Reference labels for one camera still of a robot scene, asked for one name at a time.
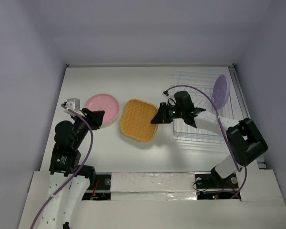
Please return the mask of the pink round plate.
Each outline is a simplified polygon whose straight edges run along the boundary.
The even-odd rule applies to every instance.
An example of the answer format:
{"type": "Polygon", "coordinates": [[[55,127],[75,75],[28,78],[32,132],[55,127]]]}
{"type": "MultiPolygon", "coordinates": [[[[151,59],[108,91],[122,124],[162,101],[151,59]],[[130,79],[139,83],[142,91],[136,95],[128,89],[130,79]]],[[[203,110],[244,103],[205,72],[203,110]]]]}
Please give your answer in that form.
{"type": "Polygon", "coordinates": [[[110,94],[96,94],[85,103],[90,111],[105,111],[102,125],[110,125],[117,118],[120,105],[117,99],[110,94]]]}

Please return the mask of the square woven orange tray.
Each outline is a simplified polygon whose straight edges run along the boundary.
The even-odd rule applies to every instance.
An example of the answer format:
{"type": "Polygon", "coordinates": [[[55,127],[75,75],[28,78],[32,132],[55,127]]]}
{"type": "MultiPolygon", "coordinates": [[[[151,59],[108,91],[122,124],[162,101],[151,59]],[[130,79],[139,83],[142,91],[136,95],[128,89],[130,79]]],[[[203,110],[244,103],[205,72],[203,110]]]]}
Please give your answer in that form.
{"type": "Polygon", "coordinates": [[[151,124],[157,112],[158,107],[152,103],[139,99],[129,100],[121,116],[121,132],[140,142],[151,141],[158,129],[158,124],[151,124]]]}

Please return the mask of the purple plate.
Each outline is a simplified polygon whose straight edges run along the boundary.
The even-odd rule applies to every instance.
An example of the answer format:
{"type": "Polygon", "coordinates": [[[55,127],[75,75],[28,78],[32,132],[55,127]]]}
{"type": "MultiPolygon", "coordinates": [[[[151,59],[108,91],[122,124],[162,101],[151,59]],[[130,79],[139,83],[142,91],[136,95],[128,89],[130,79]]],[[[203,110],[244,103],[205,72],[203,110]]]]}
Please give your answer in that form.
{"type": "Polygon", "coordinates": [[[211,95],[212,102],[217,110],[222,109],[226,105],[229,94],[230,81],[227,75],[222,74],[217,78],[211,95]]]}

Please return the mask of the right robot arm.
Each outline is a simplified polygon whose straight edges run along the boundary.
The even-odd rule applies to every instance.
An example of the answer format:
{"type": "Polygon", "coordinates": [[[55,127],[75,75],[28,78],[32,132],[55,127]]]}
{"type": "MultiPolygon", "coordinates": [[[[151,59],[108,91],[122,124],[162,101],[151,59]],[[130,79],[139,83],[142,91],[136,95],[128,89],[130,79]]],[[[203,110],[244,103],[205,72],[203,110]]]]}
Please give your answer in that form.
{"type": "Polygon", "coordinates": [[[227,119],[195,107],[187,91],[176,92],[174,104],[160,103],[151,124],[169,124],[174,119],[182,119],[191,127],[223,137],[230,155],[211,170],[210,182],[215,187],[221,187],[228,176],[241,171],[268,150],[252,119],[227,119]]]}

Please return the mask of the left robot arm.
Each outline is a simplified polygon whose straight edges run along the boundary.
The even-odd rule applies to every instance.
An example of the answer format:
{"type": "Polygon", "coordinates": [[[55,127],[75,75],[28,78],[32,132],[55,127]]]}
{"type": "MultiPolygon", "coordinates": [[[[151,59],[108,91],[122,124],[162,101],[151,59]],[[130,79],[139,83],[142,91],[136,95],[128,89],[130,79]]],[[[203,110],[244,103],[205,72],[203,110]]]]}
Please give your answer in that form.
{"type": "Polygon", "coordinates": [[[35,216],[32,229],[70,229],[85,191],[96,183],[94,167],[85,165],[89,154],[81,162],[79,146],[87,133],[100,129],[105,112],[61,106],[74,121],[61,121],[55,126],[47,200],[35,216]]]}

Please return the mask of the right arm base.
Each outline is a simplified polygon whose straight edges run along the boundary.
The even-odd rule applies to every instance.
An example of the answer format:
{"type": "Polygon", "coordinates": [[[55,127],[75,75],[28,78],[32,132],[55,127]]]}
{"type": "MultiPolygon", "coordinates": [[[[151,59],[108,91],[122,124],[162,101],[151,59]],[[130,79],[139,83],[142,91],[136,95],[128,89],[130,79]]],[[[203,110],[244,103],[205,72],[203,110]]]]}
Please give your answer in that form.
{"type": "Polygon", "coordinates": [[[198,200],[231,199],[239,190],[236,174],[225,179],[213,178],[211,173],[195,173],[193,189],[198,200]]]}

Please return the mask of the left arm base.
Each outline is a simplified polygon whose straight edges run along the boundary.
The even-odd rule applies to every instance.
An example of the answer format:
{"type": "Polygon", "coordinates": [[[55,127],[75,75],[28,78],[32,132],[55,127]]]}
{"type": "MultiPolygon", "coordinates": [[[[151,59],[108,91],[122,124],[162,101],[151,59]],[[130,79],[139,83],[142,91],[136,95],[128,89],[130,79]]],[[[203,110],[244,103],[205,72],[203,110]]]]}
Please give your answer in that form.
{"type": "Polygon", "coordinates": [[[111,173],[97,173],[96,181],[83,194],[82,200],[111,200],[111,173]]]}

